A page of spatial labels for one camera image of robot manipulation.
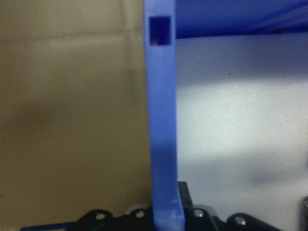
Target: blue plastic part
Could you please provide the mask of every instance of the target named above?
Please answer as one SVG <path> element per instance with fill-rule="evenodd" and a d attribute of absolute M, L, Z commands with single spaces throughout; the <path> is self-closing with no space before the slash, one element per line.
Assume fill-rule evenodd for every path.
<path fill-rule="evenodd" d="M 50 231 L 68 229 L 74 222 L 23 227 L 19 231 Z"/>
<path fill-rule="evenodd" d="M 177 38 L 308 31 L 308 0 L 177 0 Z"/>
<path fill-rule="evenodd" d="M 175 1 L 144 1 L 153 219 L 157 231 L 184 231 L 177 176 Z"/>

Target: rectangular cutout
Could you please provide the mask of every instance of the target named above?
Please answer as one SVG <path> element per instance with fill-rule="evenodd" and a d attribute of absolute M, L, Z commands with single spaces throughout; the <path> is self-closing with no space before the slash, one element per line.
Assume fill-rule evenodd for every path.
<path fill-rule="evenodd" d="M 171 26 L 169 16 L 150 17 L 150 45 L 161 46 L 171 44 Z"/>

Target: blue plastic arm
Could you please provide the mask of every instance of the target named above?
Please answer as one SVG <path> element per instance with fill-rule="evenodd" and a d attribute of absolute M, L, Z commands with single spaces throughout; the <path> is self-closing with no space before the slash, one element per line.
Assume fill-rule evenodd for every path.
<path fill-rule="evenodd" d="M 153 218 L 157 231 L 185 230 L 177 176 L 175 1 L 144 1 Z"/>

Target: screw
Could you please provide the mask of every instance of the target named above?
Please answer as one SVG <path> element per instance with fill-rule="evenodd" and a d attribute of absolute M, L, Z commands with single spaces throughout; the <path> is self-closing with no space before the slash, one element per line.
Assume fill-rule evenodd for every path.
<path fill-rule="evenodd" d="M 235 217 L 234 221 L 237 225 L 246 225 L 246 220 L 243 217 Z"/>
<path fill-rule="evenodd" d="M 95 219 L 97 220 L 103 220 L 105 218 L 105 214 L 104 213 L 97 213 Z"/>
<path fill-rule="evenodd" d="M 136 218 L 143 218 L 144 216 L 145 216 L 145 213 L 141 210 L 136 213 Z"/>
<path fill-rule="evenodd" d="M 202 218 L 203 217 L 203 211 L 201 209 L 195 209 L 193 211 L 193 214 L 198 217 L 198 218 Z"/>

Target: black mechanical part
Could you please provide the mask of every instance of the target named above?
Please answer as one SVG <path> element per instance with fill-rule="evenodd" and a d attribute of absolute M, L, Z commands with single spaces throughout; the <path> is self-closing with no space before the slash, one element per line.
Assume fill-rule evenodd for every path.
<path fill-rule="evenodd" d="M 185 231 L 279 231 L 247 214 L 234 214 L 227 222 L 211 216 L 202 207 L 194 207 L 186 182 L 179 182 L 179 191 L 185 214 Z M 138 208 L 114 218 L 106 210 L 93 210 L 66 231 L 154 231 L 152 208 Z"/>
<path fill-rule="evenodd" d="M 279 229 L 244 213 L 237 213 L 229 217 L 226 229 L 228 231 L 280 231 Z"/>
<path fill-rule="evenodd" d="M 304 198 L 303 231 L 308 231 L 308 196 Z"/>

